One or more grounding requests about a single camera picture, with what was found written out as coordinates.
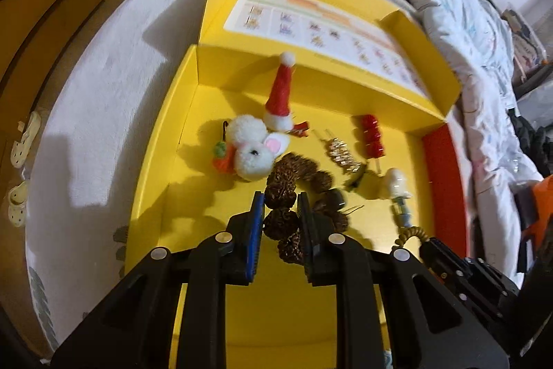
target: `white pom-pom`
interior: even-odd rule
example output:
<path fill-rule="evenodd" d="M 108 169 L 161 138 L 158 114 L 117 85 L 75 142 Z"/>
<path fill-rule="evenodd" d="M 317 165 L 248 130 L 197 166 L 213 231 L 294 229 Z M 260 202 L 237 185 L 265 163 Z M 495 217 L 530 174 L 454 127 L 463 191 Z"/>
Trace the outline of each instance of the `white pom-pom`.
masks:
<path fill-rule="evenodd" d="M 243 143 L 234 156 L 234 170 L 241 178 L 253 182 L 267 177 L 273 170 L 275 154 L 261 142 Z"/>
<path fill-rule="evenodd" d="M 241 142 L 262 142 L 269 134 L 267 127 L 261 119 L 254 118 L 250 114 L 237 116 L 227 127 L 227 141 L 238 146 Z"/>
<path fill-rule="evenodd" d="M 292 52 L 283 52 L 280 54 L 280 63 L 291 68 L 296 64 L 296 56 Z"/>

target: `slipper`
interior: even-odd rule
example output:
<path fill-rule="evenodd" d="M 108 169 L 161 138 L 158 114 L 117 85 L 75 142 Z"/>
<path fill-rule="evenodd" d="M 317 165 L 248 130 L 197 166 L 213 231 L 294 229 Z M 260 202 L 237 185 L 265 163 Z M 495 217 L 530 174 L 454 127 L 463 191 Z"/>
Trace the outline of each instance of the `slipper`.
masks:
<path fill-rule="evenodd" d="M 12 146 L 12 153 L 9 159 L 12 162 L 13 167 L 20 168 L 25 163 L 27 156 L 29 155 L 29 149 L 31 148 L 32 141 L 37 136 L 40 129 L 40 115 L 37 112 L 32 112 L 29 118 L 29 124 L 27 130 L 21 137 L 21 142 L 15 141 Z"/>
<path fill-rule="evenodd" d="M 9 190 L 8 218 L 15 227 L 23 227 L 27 219 L 27 180 Z"/>

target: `coiled cord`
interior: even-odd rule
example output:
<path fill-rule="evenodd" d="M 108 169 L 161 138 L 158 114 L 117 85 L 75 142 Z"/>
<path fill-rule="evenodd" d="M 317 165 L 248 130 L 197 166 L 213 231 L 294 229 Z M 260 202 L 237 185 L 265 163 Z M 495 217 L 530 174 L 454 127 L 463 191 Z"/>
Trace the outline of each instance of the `coiled cord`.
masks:
<path fill-rule="evenodd" d="M 402 227 L 400 228 L 399 236 L 395 240 L 396 246 L 392 246 L 392 250 L 401 249 L 409 238 L 413 238 L 413 236 L 416 236 L 421 243 L 430 239 L 422 227 L 418 225 L 413 225 L 413 227 Z"/>

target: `white bed sheet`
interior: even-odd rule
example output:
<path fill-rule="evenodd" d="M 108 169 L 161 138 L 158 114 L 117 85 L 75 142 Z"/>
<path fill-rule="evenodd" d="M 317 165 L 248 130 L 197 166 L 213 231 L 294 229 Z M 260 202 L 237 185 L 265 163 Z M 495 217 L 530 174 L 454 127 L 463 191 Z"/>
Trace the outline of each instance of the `white bed sheet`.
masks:
<path fill-rule="evenodd" d="M 31 174 L 26 245 L 33 304 L 54 350 L 120 279 L 151 129 L 197 42 L 205 1 L 126 0 L 50 114 Z"/>

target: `rabbit ear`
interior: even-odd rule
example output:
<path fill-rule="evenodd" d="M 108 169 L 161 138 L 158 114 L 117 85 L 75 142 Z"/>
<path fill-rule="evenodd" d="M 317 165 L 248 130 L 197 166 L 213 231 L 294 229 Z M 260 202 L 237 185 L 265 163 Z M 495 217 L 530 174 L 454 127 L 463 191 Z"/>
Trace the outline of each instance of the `rabbit ear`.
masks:
<path fill-rule="evenodd" d="M 275 157 L 282 155 L 290 143 L 290 137 L 282 133 L 270 133 L 265 138 L 263 144 L 267 147 Z"/>

